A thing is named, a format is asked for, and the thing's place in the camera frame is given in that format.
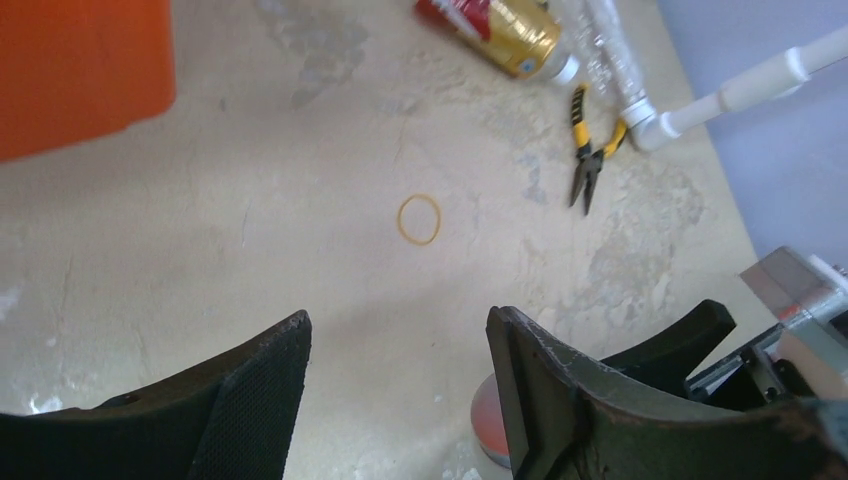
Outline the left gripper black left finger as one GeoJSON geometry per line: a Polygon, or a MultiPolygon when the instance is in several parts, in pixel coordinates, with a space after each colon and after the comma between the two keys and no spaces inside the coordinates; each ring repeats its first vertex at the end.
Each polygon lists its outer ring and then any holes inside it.
{"type": "Polygon", "coordinates": [[[280,479],[304,392],[300,310],[252,339],[91,409],[1,417],[4,479],[280,479]]]}

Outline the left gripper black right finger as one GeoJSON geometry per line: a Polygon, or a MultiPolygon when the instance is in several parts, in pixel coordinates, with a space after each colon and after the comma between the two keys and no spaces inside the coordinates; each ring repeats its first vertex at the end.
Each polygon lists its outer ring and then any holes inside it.
{"type": "Polygon", "coordinates": [[[847,405],[793,398],[735,411],[633,380],[511,307],[490,310],[516,479],[843,479],[847,405]]]}

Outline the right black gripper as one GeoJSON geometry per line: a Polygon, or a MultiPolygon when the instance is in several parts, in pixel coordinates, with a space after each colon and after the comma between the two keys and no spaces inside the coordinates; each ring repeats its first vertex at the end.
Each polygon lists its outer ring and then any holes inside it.
{"type": "Polygon", "coordinates": [[[776,356],[783,332],[779,324],[686,381],[735,328],[723,304],[703,300],[658,334],[602,363],[657,390],[729,410],[748,411],[793,398],[787,371],[776,356]]]}

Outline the large clear bottle white cap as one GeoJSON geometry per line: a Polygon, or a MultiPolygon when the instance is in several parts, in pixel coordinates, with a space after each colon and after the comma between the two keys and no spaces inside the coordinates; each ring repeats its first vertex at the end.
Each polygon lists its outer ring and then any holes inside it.
{"type": "Polygon", "coordinates": [[[495,374],[478,387],[470,407],[474,435],[482,451],[497,465],[511,468],[500,397],[495,374]]]}

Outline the red gold snack wrapper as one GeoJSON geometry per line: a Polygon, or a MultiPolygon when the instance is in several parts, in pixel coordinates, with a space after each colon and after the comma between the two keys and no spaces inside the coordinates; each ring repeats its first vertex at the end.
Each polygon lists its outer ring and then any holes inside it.
{"type": "Polygon", "coordinates": [[[580,62],[546,1],[418,0],[414,8],[515,79],[567,85],[577,77],[580,62]]]}

